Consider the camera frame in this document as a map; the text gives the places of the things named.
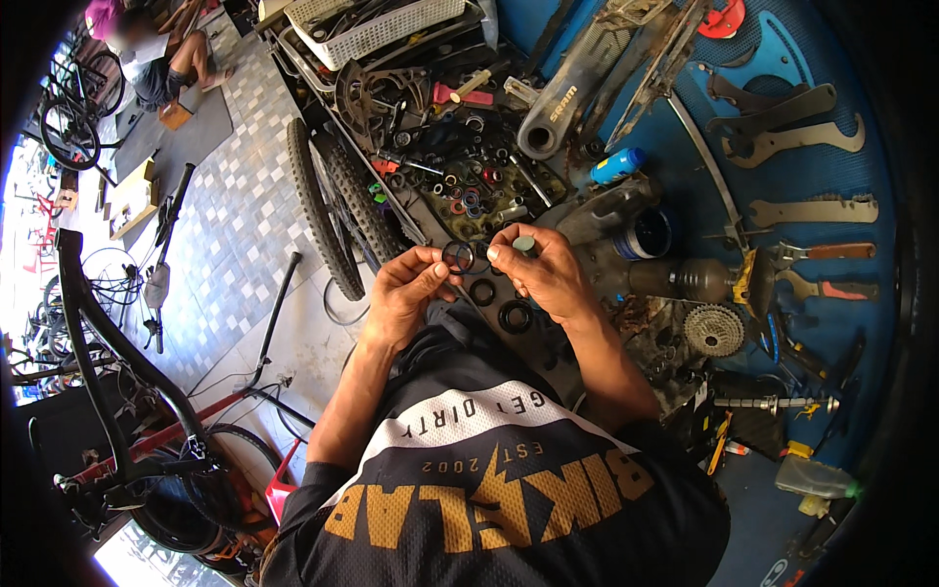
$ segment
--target grip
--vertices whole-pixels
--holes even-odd
[[[826,298],[840,298],[852,301],[878,301],[880,299],[880,287],[877,284],[822,281],[819,283],[819,291]]]
[[[810,259],[871,259],[877,253],[872,242],[821,244],[808,250]]]

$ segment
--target hand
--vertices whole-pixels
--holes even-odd
[[[463,278],[450,274],[441,253],[440,249],[414,247],[381,268],[372,287],[372,309],[361,342],[397,353],[414,337],[431,300],[456,301],[444,282],[460,286]]]
[[[537,258],[528,258],[512,247],[512,242],[523,236],[534,237]],[[593,288],[560,232],[511,224],[492,238],[486,255],[493,267],[512,279],[519,294],[531,295],[563,327],[599,312]]]

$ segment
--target white container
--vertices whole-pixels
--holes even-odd
[[[341,69],[349,59],[359,59],[379,47],[403,39],[431,24],[442,23],[463,14],[466,0],[420,0],[382,14],[371,21],[347,30],[342,35],[317,43],[306,32],[306,24],[324,12],[342,6],[346,0],[298,0],[284,14],[294,31],[310,51],[332,71]]]
[[[858,484],[847,471],[797,455],[786,455],[776,473],[776,487],[799,495],[827,500],[858,495]]]

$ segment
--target small blue bottle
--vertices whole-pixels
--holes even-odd
[[[609,185],[636,173],[645,162],[644,150],[638,147],[627,147],[599,162],[590,170],[590,178],[600,185]]]

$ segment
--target plastic basket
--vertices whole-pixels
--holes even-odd
[[[310,51],[332,71],[338,71],[349,59],[358,59],[379,47],[402,39],[431,24],[463,14],[465,0],[420,0],[382,14],[367,23],[347,30],[326,42],[317,43],[305,28],[313,18],[342,6],[346,0],[299,0],[284,8],[294,31]]]

